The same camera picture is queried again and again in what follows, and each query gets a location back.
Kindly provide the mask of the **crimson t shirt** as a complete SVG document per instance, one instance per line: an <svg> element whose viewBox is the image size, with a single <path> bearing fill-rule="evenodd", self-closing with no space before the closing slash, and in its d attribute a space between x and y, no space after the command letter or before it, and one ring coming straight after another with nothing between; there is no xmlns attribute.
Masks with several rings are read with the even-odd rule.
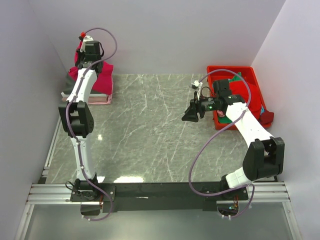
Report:
<svg viewBox="0 0 320 240"><path fill-rule="evenodd" d="M113 70L114 66L112 64L104 62L102 72L98 75L96 82L93 84L92 90L110 95L111 93L108 88L111 87L111 84L113 83ZM76 66L70 68L68 74L74 79L74 81L76 81L78 77L78 68Z"/></svg>

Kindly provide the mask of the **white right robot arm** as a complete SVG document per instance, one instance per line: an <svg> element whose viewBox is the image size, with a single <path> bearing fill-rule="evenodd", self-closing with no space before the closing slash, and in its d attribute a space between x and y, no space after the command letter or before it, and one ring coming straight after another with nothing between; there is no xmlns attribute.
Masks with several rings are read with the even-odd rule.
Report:
<svg viewBox="0 0 320 240"><path fill-rule="evenodd" d="M249 184L269 177L275 177L283 172L285 142L280 137L274 137L254 117L249 110L249 101L239 94L232 94L229 82L226 79L213 83L214 96L203 97L201 94L202 83L195 81L194 97L189 102L181 118L185 122L198 122L206 112L220 110L232 122L216 132L220 133L236 126L247 144L247 151L242 161L242 166L232 173L222 177L219 182L219 192L204 193L196 190L192 184L192 174L188 174L188 184L191 190L203 197L215 197L230 200L237 194L237 190Z"/></svg>

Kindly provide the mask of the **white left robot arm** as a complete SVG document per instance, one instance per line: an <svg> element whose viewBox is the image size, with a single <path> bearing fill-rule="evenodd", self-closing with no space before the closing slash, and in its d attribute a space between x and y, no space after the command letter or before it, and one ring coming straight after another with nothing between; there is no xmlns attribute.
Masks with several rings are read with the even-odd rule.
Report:
<svg viewBox="0 0 320 240"><path fill-rule="evenodd" d="M70 137L75 153L77 174L72 194L94 201L101 192L97 173L92 166L90 136L94 129L94 118L88 100L102 72L104 52L99 41L83 39L76 53L77 78L69 97L59 104L58 110L63 129Z"/></svg>

